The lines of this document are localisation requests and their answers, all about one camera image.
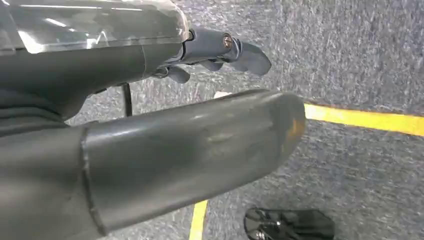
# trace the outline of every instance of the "yellow line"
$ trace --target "yellow line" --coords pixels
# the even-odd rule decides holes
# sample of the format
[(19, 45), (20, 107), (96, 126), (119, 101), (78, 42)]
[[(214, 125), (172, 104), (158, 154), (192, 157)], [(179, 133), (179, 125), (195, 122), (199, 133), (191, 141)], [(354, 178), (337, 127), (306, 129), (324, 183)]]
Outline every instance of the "yellow line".
[(424, 136), (424, 117), (305, 104), (307, 119)]
[(188, 240), (202, 240), (203, 221), (205, 219), (208, 200), (198, 202), (194, 205), (193, 219), (191, 220), (190, 237)]

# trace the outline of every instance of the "bolt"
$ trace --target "bolt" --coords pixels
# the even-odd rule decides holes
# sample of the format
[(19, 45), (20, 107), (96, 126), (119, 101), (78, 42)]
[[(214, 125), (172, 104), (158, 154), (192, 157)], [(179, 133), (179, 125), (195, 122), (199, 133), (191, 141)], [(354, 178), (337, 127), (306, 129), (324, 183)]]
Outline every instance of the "bolt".
[(224, 34), (224, 47), (226, 49), (230, 49), (233, 47), (233, 39), (231, 38), (231, 36), (228, 33)]

